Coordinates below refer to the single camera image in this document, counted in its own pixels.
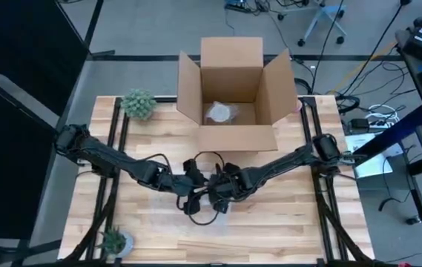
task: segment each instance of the butcher block tabletop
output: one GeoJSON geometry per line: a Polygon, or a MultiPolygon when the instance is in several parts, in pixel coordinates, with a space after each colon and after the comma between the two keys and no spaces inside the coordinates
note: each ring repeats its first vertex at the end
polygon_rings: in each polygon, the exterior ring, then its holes
{"type": "MultiPolygon", "coordinates": [[[[115,98],[99,96],[93,109],[90,133],[103,143],[107,142],[115,98]]],[[[315,98],[323,132],[335,136],[339,149],[345,151],[344,133],[334,97],[315,98]]],[[[311,111],[308,109],[308,112],[314,135],[311,111]]],[[[117,124],[115,149],[122,131],[122,118],[123,111],[117,124]]],[[[223,159],[242,168],[261,166],[306,143],[299,113],[281,119],[273,128],[278,151],[222,152],[223,159]]],[[[169,158],[174,174],[184,174],[182,163],[198,153],[197,129],[195,122],[177,111],[175,103],[159,103],[149,121],[130,120],[125,153],[135,159],[163,153],[169,158]]],[[[159,157],[154,160],[163,162],[159,157]]],[[[220,160],[213,154],[203,154],[197,158],[197,163],[208,177],[220,160]]],[[[79,172],[89,169],[83,167],[79,172]]],[[[350,167],[340,169],[344,174],[353,176],[350,167]]],[[[71,253],[89,229],[99,181],[100,177],[91,173],[77,178],[59,259],[71,253]]],[[[109,179],[107,192],[111,183],[109,179]]],[[[113,225],[128,231],[134,238],[134,249],[122,262],[315,263],[317,258],[325,255],[312,183],[310,167],[296,168],[269,180],[245,201],[231,203],[227,214],[219,214],[212,224],[198,226],[177,209],[176,195],[137,185],[121,171],[113,225]]],[[[342,225],[362,251],[373,258],[356,182],[336,176],[334,191],[342,225]]],[[[208,200],[201,199],[201,212],[193,218],[204,223],[213,216],[208,200]]],[[[328,224],[334,255],[338,258],[334,231],[328,224]]]]}

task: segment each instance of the office chair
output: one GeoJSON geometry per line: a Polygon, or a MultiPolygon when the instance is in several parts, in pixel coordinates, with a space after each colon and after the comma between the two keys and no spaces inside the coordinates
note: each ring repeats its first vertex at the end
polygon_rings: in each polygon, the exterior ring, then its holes
{"type": "MultiPolygon", "coordinates": [[[[300,11],[307,11],[307,10],[316,10],[316,14],[314,15],[313,20],[311,21],[311,24],[308,27],[308,30],[306,30],[305,36],[298,41],[298,46],[302,47],[306,43],[306,39],[311,34],[311,32],[314,29],[314,26],[319,22],[322,16],[328,16],[329,19],[331,19],[331,22],[335,19],[340,19],[344,16],[344,12],[346,10],[346,5],[343,4],[341,9],[339,10],[338,14],[335,14],[334,17],[331,15],[332,13],[336,13],[337,9],[339,8],[339,5],[334,6],[326,6],[326,0],[312,0],[316,6],[314,7],[301,7],[301,8],[292,8],[292,9],[285,9],[282,10],[278,14],[278,20],[282,21],[285,18],[285,15],[283,13],[294,13],[294,12],[300,12],[300,11]]],[[[334,22],[334,25],[337,27],[337,29],[342,33],[342,36],[337,37],[336,43],[342,44],[344,43],[344,36],[347,35],[346,31],[339,25],[339,23],[334,22]]]]}

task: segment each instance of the concrete floor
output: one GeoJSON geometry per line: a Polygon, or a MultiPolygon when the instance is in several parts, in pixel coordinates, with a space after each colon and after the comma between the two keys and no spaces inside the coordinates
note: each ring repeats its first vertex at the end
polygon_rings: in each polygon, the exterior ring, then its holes
{"type": "MultiPolygon", "coordinates": [[[[95,3],[96,0],[83,0],[75,4],[62,5],[82,37],[87,30],[95,3]]],[[[280,9],[275,1],[271,3],[272,8],[280,9]]],[[[335,44],[335,39],[340,33],[333,29],[325,54],[368,55],[395,13],[398,1],[345,1],[345,4],[346,14],[340,23],[348,36],[344,44],[335,44]]],[[[297,40],[305,33],[313,14],[314,11],[310,10],[290,13],[282,22],[277,21],[292,53],[314,55],[320,53],[330,25],[327,20],[317,24],[305,47],[296,45],[297,40]]],[[[419,16],[422,16],[422,0],[414,0],[402,9],[380,49],[395,40],[396,30],[410,26],[412,20],[419,16]]],[[[274,22],[266,13],[253,16],[228,11],[227,20],[235,28],[236,36],[262,36],[265,53],[279,53],[285,48],[274,22]]],[[[225,24],[222,1],[105,0],[90,50],[99,52],[114,49],[118,55],[177,55],[180,50],[189,54],[199,54],[201,37],[231,35],[232,30],[225,24]]],[[[343,77],[360,63],[321,62],[314,91],[325,93],[335,88],[343,77]]],[[[395,63],[404,67],[403,62],[395,63]]],[[[316,62],[305,62],[305,64],[312,66],[316,62]]],[[[376,64],[369,63],[367,70],[376,64]]],[[[295,63],[293,68],[296,77],[311,81],[307,70],[295,63]]],[[[376,88],[398,75],[398,72],[379,68],[366,79],[357,92],[376,88]]],[[[400,79],[390,83],[383,90],[361,96],[361,105],[369,107],[385,101],[399,82],[400,79]]],[[[174,95],[176,83],[176,62],[86,62],[76,86],[76,95],[70,107],[67,123],[89,123],[96,96],[123,95],[130,88],[145,88],[156,95],[174,95]]],[[[414,87],[407,76],[400,92],[414,87]]],[[[24,92],[18,93],[21,89],[14,86],[11,88],[12,94],[17,98],[24,102],[32,101],[24,96],[24,92]]],[[[299,90],[301,94],[304,93],[302,88],[299,90]]],[[[401,118],[421,105],[421,100],[414,92],[407,97],[394,99],[388,105],[394,108],[405,105],[406,108],[399,112],[401,118]]],[[[57,119],[52,118],[47,112],[42,113],[47,121],[54,122],[54,119],[57,119]]],[[[363,112],[356,111],[343,116],[342,119],[349,121],[351,118],[363,115],[365,115],[363,112]]],[[[406,146],[418,145],[416,136],[407,138],[404,143],[406,146]]],[[[409,158],[419,152],[421,152],[420,145],[410,151],[409,158]]],[[[390,162],[395,171],[386,178],[395,195],[403,198],[407,192],[403,161],[393,159],[390,162]]],[[[56,159],[55,168],[44,193],[32,245],[61,238],[76,172],[75,165],[60,156],[56,159]]],[[[418,181],[422,190],[422,175],[418,177],[418,181]]],[[[389,203],[383,212],[378,212],[380,201],[386,198],[381,176],[366,178],[359,182],[359,187],[376,258],[388,261],[421,253],[409,261],[413,265],[422,266],[422,224],[408,226],[403,222],[407,217],[415,215],[412,200],[408,199],[403,204],[389,203]]],[[[32,257],[26,263],[50,262],[56,259],[56,255],[57,251],[52,251],[32,257]]]]}

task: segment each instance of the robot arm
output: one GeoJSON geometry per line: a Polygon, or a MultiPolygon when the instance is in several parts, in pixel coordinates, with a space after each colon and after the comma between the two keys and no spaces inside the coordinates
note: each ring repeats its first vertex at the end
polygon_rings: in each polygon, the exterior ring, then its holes
{"type": "Polygon", "coordinates": [[[66,125],[56,138],[56,151],[73,162],[85,159],[92,169],[111,177],[118,170],[126,171],[140,185],[155,191],[171,192],[185,197],[195,184],[186,175],[173,175],[169,166],[149,159],[134,159],[90,136],[85,125],[66,125]]]}
{"type": "Polygon", "coordinates": [[[217,172],[209,180],[201,174],[195,159],[184,162],[185,175],[173,175],[169,164],[164,165],[150,158],[134,159],[102,144],[90,135],[85,125],[64,126],[56,138],[55,146],[59,154],[73,162],[86,159],[92,164],[92,169],[102,176],[111,177],[123,170],[142,186],[188,197],[183,211],[185,214],[195,214],[200,210],[199,199],[203,194],[209,194],[214,210],[225,213],[229,202],[245,200],[271,178],[304,165],[334,167],[337,164],[341,154],[333,136],[315,137],[312,144],[319,157],[313,155],[312,145],[307,144],[262,167],[241,169],[227,163],[221,170],[217,165],[217,172]],[[195,188],[204,187],[202,193],[194,192],[195,188]]]}

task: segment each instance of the cardboard box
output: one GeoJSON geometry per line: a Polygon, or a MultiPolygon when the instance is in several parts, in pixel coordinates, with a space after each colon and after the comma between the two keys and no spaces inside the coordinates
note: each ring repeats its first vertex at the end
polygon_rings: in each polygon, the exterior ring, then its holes
{"type": "Polygon", "coordinates": [[[272,124],[298,109],[289,51],[263,67],[263,40],[212,37],[201,42],[201,67],[179,55],[177,109],[200,125],[200,151],[277,150],[272,124]],[[230,124],[205,119],[214,101],[236,105],[230,124]]]}

